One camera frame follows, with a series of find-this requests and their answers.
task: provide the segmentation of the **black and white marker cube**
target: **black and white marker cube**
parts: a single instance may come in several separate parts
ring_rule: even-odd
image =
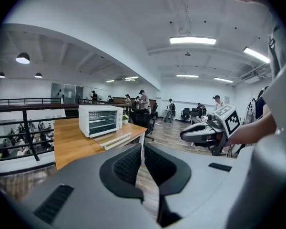
[[[234,132],[240,127],[240,122],[236,108],[231,105],[225,105],[214,111],[216,119],[220,120],[225,128],[227,138],[230,138]]]

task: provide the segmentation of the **potted plant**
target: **potted plant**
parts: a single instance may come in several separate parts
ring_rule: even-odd
[[[123,124],[127,124],[128,123],[128,120],[129,120],[129,116],[124,114],[123,115]]]

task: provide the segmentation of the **fluorescent ceiling light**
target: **fluorescent ceiling light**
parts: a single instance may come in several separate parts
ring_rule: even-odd
[[[267,57],[261,55],[260,53],[258,53],[256,51],[253,51],[252,49],[245,48],[244,52],[252,55],[253,57],[256,57],[256,58],[260,59],[261,61],[264,61],[265,63],[269,63],[270,62],[270,60]]]
[[[180,37],[171,37],[171,44],[174,43],[202,43],[214,45],[216,39],[204,38],[204,37],[194,37],[194,36],[180,36]]]
[[[137,79],[139,78],[138,76],[133,76],[133,77],[126,77],[125,80],[129,80],[129,79]]]
[[[198,78],[198,75],[190,75],[190,74],[177,74],[177,77],[193,77]]]
[[[230,80],[221,79],[221,78],[217,78],[217,77],[215,77],[214,80],[223,81],[223,82],[229,82],[229,83],[233,82],[233,81],[230,81]]]

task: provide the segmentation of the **toaster oven handle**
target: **toaster oven handle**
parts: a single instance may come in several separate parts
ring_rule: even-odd
[[[125,134],[125,135],[122,135],[122,136],[117,137],[117,138],[115,138],[115,139],[113,139],[113,140],[110,140],[110,141],[107,142],[107,143],[102,143],[102,144],[100,144],[100,145],[101,145],[102,147],[104,147],[105,150],[109,150],[109,149],[111,149],[111,148],[113,148],[113,147],[115,147],[115,146],[118,146],[119,144],[121,144],[121,143],[123,143],[123,142],[129,140],[131,135],[132,135],[132,133],[129,132],[129,133]]]

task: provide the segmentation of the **desk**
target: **desk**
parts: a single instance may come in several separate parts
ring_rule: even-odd
[[[116,132],[96,138],[87,138],[79,128],[78,118],[55,120],[54,155],[56,168],[59,170],[78,158],[105,152],[105,149],[100,144],[129,132],[131,132],[130,139],[116,147],[124,146],[138,137],[140,137],[140,143],[143,146],[146,130],[144,127],[129,123],[123,124],[122,128]]]

